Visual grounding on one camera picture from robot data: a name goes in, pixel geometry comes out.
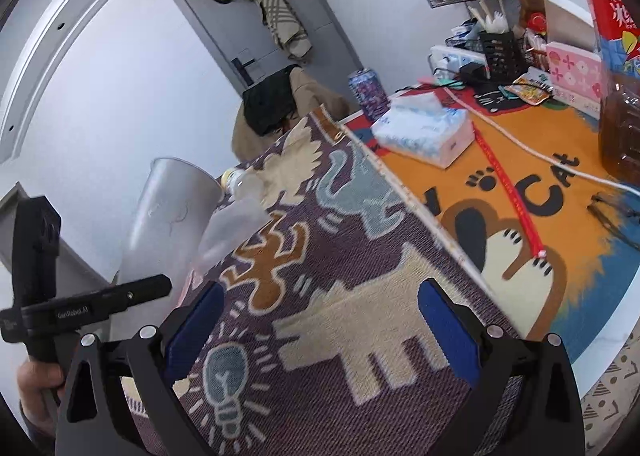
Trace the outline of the person's left hand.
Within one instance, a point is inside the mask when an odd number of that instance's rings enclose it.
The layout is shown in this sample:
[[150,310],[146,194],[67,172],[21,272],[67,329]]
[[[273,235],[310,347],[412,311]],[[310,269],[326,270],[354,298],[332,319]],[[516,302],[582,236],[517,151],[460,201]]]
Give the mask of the person's left hand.
[[61,366],[29,358],[18,369],[16,382],[25,419],[47,436],[54,436],[55,415],[47,406],[46,396],[64,384]]

